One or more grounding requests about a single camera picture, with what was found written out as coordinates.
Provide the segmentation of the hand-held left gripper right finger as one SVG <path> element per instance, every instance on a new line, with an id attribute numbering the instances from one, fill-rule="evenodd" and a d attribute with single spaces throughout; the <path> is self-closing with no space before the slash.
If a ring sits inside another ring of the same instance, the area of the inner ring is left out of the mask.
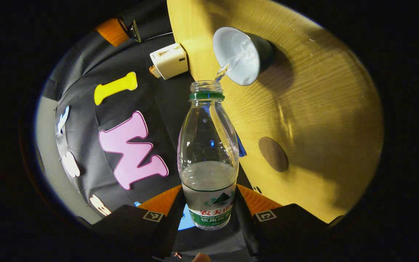
<path id="1" fill-rule="evenodd" d="M 236 186 L 234 208 L 251 257 L 289 260 L 310 251 L 343 219 L 327 223 L 298 204 L 281 205 L 246 186 Z"/>

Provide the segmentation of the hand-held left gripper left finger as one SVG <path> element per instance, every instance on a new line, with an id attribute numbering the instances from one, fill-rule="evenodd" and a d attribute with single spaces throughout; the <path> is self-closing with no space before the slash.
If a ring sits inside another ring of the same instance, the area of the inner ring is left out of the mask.
<path id="1" fill-rule="evenodd" d="M 101 240 L 134 257 L 165 259 L 173 249 L 186 204 L 182 185 L 145 201 L 138 207 L 122 205 L 96 223 L 83 225 Z"/>

